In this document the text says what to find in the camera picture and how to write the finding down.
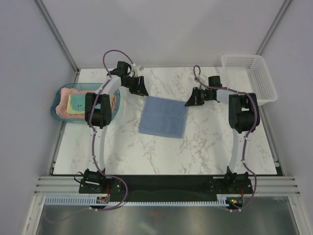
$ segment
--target gray floor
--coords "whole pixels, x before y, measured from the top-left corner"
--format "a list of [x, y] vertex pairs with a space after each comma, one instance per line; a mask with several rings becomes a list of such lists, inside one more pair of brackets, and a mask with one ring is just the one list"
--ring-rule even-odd
[[[81, 209], [45, 206], [58, 220]], [[42, 235], [297, 235], [288, 199], [255, 198], [242, 212], [214, 207], [122, 207], [84, 211], [58, 224], [41, 220]]]

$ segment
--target white plastic basket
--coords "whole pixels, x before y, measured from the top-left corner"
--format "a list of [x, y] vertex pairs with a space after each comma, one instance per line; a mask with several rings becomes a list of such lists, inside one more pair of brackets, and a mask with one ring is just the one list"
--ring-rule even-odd
[[226, 54], [222, 56], [222, 66], [226, 79], [229, 81], [232, 79], [234, 68], [247, 72], [252, 91], [256, 94], [259, 106], [277, 100], [278, 96], [272, 77], [262, 56]]

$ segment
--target gray wall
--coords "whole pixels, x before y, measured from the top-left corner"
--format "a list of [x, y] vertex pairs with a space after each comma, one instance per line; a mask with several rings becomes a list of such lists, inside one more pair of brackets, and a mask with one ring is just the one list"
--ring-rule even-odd
[[22, 232], [58, 122], [55, 91], [74, 77], [32, 0], [0, 1], [0, 234]]
[[[80, 68], [125, 51], [146, 67], [221, 65], [254, 54], [283, 0], [43, 0]], [[111, 54], [108, 66], [123, 56]]]
[[280, 159], [313, 219], [313, 1], [294, 1], [264, 57], [278, 100], [267, 105]]

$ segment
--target white table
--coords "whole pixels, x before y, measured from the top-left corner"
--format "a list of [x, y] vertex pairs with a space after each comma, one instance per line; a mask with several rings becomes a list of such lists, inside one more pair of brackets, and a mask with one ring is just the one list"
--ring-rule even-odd
[[[102, 83], [104, 69], [83, 69], [78, 82]], [[251, 91], [246, 72], [235, 70], [229, 81], [221, 67], [201, 69], [203, 77], [220, 75], [223, 85]], [[151, 96], [187, 101], [194, 81], [192, 68], [146, 68], [145, 85]], [[107, 174], [225, 174], [231, 158], [232, 129], [228, 106], [207, 101], [189, 107], [182, 139], [138, 133], [145, 98], [121, 91], [121, 107], [108, 126], [104, 143]], [[67, 123], [54, 174], [85, 171], [91, 157], [91, 128], [87, 124]], [[257, 174], [276, 174], [262, 122], [254, 132], [248, 153], [248, 166]]]

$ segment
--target pink cloth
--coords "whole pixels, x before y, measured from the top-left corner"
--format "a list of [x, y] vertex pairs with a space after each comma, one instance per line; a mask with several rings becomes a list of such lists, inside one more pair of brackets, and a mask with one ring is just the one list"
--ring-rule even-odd
[[[94, 91], [78, 91], [74, 88], [62, 88], [61, 89], [61, 100], [60, 104], [55, 108], [56, 114], [60, 118], [69, 118], [69, 119], [85, 119], [84, 114], [68, 114], [67, 112], [67, 103], [68, 98], [70, 94], [86, 94], [88, 92], [94, 92]], [[113, 96], [112, 102], [111, 102], [111, 110], [113, 112], [116, 104], [116, 96]]]

